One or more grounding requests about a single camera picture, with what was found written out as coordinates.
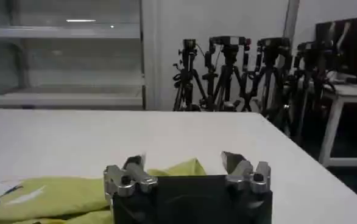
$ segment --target white table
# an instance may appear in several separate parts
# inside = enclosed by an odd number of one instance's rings
[[[327,92],[333,100],[325,136],[320,150],[319,162],[327,166],[357,166],[357,158],[332,158],[334,139],[345,103],[357,103],[357,85],[335,85],[336,93]]]
[[[273,224],[357,223],[357,195],[255,113],[0,110],[0,180],[102,177],[146,152],[146,168],[197,157],[225,173],[220,153],[268,161]]]

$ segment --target white shelving unit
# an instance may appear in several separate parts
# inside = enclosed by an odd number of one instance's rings
[[[145,107],[139,0],[0,1],[0,107]]]
[[[0,38],[87,38],[140,39],[139,24],[112,25],[107,29],[79,29],[66,27],[0,27]]]
[[[142,107],[137,86],[37,86],[0,95],[0,106],[36,107]]]

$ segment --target black tripod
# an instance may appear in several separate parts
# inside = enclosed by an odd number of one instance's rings
[[[240,78],[239,69],[235,66],[237,61],[236,57],[239,52],[239,46],[244,46],[244,50],[248,51],[251,40],[245,37],[211,37],[210,38],[210,51],[205,55],[205,66],[208,67],[208,73],[203,76],[208,82],[208,108],[215,111],[235,111],[237,105],[228,104],[230,101],[230,91],[232,75],[235,74],[240,88],[242,89],[242,80]],[[221,45],[222,53],[225,57],[225,65],[221,68],[221,76],[217,82],[215,92],[214,79],[217,75],[214,73],[215,68],[211,64],[211,56],[215,53],[215,45]],[[244,53],[243,68],[247,68],[248,55]]]
[[[288,71],[291,68],[292,57],[289,51],[290,42],[288,38],[266,38],[257,42],[256,68],[255,71],[252,72],[252,77],[250,78],[253,80],[250,95],[251,97],[257,96],[258,85],[265,75],[265,84],[261,99],[262,107],[260,109],[263,116],[266,116],[269,112],[268,101],[272,75],[275,77],[277,87],[276,93],[282,94],[283,92],[283,79],[287,76]],[[280,72],[279,69],[275,67],[276,59],[279,55],[282,55],[285,58],[285,64]]]
[[[184,68],[180,69],[178,64],[174,64],[180,73],[173,77],[173,80],[175,81],[174,86],[175,88],[178,88],[173,111],[200,111],[200,107],[193,104],[193,78],[195,78],[195,81],[199,86],[203,99],[206,99],[206,95],[200,82],[199,75],[193,68],[193,61],[197,55],[196,40],[185,39],[183,40],[183,45],[183,50],[179,51],[178,54],[182,55],[180,63],[183,64]]]
[[[268,119],[286,135],[293,135],[293,119],[291,118],[291,107],[297,92],[298,79],[294,75],[287,75],[283,79],[283,87],[275,102],[268,109]]]
[[[317,61],[319,58],[319,50],[315,42],[306,42],[298,45],[297,55],[295,57],[294,68],[295,77],[299,81],[303,77],[303,85],[301,96],[296,100],[297,110],[295,111],[295,117],[298,119],[294,122],[296,143],[301,142],[303,120],[306,113],[307,98],[309,92],[310,81],[317,75]],[[305,68],[300,69],[300,61],[304,60]]]

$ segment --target shelf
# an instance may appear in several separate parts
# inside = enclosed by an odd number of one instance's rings
[[[141,86],[38,86],[0,95],[0,106],[141,107]]]
[[[114,28],[0,27],[0,38],[89,38],[140,39],[139,24],[118,24]]]

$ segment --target yellow-green towel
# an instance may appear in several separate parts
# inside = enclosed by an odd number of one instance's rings
[[[192,159],[167,170],[149,170],[156,176],[206,175]],[[0,197],[0,223],[60,224],[113,223],[101,179],[35,178]]]

